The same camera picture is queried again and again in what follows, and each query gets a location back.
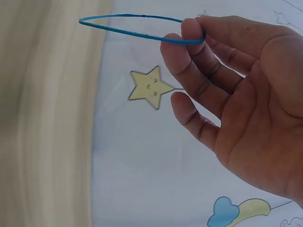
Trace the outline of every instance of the yellow star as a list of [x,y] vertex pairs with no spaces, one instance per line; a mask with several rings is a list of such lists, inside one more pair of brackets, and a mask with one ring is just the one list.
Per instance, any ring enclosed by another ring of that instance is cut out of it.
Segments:
[[161,95],[168,93],[174,88],[160,78],[160,68],[156,66],[149,73],[131,71],[135,87],[128,100],[146,99],[156,110],[160,107]]

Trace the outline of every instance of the white bedsheet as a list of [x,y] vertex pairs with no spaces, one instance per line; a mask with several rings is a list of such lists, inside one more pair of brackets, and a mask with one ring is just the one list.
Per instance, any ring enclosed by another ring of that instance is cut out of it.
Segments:
[[[302,34],[302,9],[302,0],[115,0],[112,13],[239,15]],[[180,33],[179,23],[157,19],[114,18],[109,25],[158,36]],[[223,227],[234,220],[231,227],[241,219],[246,220],[237,227],[303,226],[296,203],[249,186],[179,125],[172,92],[161,96],[158,110],[147,100],[128,100],[135,87],[130,72],[148,73],[156,66],[163,81],[181,87],[166,69],[158,41],[107,33],[94,123],[93,226]]]

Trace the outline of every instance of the rubber band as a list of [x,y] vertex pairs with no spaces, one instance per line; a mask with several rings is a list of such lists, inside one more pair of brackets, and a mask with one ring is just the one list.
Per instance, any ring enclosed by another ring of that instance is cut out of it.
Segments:
[[122,34],[126,34],[126,35],[137,36],[137,37],[141,37],[141,38],[145,38],[145,39],[159,40],[159,41],[164,41],[164,42],[173,43],[173,44],[184,44],[184,45],[200,44],[200,43],[204,42],[204,40],[206,38],[206,33],[203,33],[203,38],[198,39],[198,40],[168,39],[168,38],[164,38],[164,37],[158,37],[158,36],[147,35],[147,34],[142,34],[142,33],[137,33],[137,32],[131,32],[131,31],[126,31],[126,30],[113,28],[113,27],[109,27],[109,26],[105,26],[105,25],[98,25],[98,24],[86,22],[88,20],[107,18],[107,17],[148,17],[148,18],[164,19],[164,20],[170,20],[170,21],[182,23],[182,20],[171,18],[171,17],[162,17],[162,16],[154,16],[154,15],[137,15],[137,14],[114,14],[114,15],[84,17],[79,20],[79,23],[82,25],[99,28],[99,29],[103,29],[103,30],[107,30],[107,31],[111,31],[111,32],[117,32],[117,33],[122,33]]

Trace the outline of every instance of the hand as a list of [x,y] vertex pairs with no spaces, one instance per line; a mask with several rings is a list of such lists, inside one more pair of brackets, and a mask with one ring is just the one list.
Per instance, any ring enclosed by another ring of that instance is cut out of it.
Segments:
[[162,43],[165,64],[221,126],[181,92],[171,97],[178,121],[238,177],[302,205],[303,38],[235,16],[186,19],[181,28],[183,39],[200,39],[204,29],[206,43]]

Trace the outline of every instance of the blue cloud print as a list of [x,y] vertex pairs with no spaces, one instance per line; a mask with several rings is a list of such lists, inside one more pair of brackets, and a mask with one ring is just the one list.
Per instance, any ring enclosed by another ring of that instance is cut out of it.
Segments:
[[224,227],[232,223],[239,215],[239,207],[232,205],[227,197],[220,197],[214,203],[214,214],[209,218],[207,226]]

